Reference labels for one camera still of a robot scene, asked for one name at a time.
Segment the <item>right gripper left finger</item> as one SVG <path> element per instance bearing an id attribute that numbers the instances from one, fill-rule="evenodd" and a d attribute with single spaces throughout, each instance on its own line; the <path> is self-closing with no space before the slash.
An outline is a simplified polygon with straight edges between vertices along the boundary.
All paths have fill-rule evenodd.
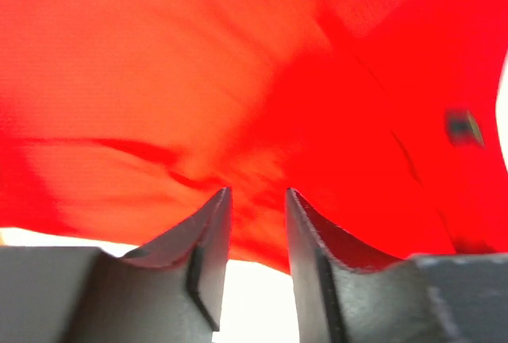
<path id="1" fill-rule="evenodd" d="M 209 342 L 218 331 L 232 193 L 115 257 L 93 247 L 2 247 L 4 342 Z"/>

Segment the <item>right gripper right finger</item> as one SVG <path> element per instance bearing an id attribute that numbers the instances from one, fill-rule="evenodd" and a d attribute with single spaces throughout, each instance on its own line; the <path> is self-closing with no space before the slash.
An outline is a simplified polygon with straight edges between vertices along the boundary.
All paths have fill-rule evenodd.
<path id="1" fill-rule="evenodd" d="M 291 276 L 303 342 L 504 342 L 507 257 L 397 259 L 286 193 Z"/>

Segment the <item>red polo shirt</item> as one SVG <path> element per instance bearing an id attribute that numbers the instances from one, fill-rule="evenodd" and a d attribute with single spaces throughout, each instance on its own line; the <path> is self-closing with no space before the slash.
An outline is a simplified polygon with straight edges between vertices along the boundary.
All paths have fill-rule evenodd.
<path id="1" fill-rule="evenodd" d="M 507 249 L 507 0 L 1 0 L 1 225 L 141 245 L 233 189 L 288 269 L 284 192 L 372 247 Z"/>

